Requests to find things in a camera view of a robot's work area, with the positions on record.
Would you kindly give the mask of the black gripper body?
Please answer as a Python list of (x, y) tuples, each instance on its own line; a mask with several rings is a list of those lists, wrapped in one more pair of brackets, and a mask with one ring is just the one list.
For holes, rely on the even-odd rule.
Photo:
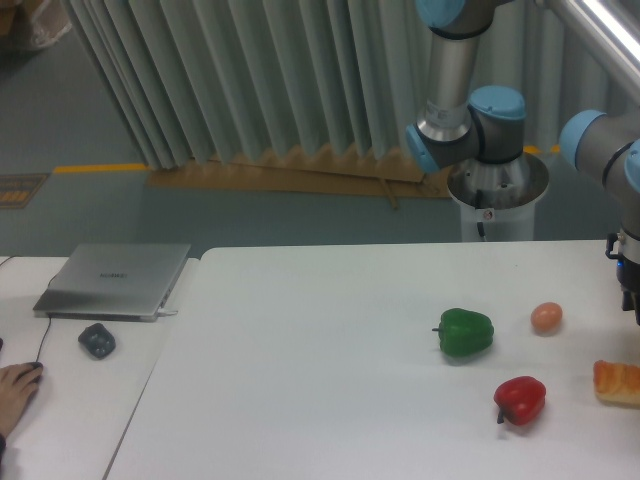
[(621, 228), (606, 239), (605, 255), (616, 262), (616, 277), (623, 295), (622, 310), (639, 310), (639, 238)]

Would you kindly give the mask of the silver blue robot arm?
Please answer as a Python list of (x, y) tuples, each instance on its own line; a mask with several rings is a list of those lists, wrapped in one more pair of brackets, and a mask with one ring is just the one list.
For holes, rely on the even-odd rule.
[[(502, 225), (508, 240), (533, 235), (533, 208), (549, 173), (524, 150), (525, 101), (510, 87), (470, 86), (481, 35), (492, 25), (494, 1), (420, 1), (417, 12), (433, 33), (427, 102), (406, 129), (407, 145), (427, 173), (447, 170), (463, 236), (486, 239)], [(620, 205), (621, 226), (607, 237), (617, 264), (622, 307), (639, 309), (639, 114), (576, 114), (561, 131), (562, 156), (599, 183)]]

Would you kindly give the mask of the person's bare hand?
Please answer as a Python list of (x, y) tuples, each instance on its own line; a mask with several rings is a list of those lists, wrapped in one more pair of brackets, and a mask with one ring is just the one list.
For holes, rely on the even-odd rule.
[(7, 440), (22, 418), (38, 387), (26, 387), (30, 381), (25, 374), (28, 363), (14, 364), (1, 369), (1, 438)]

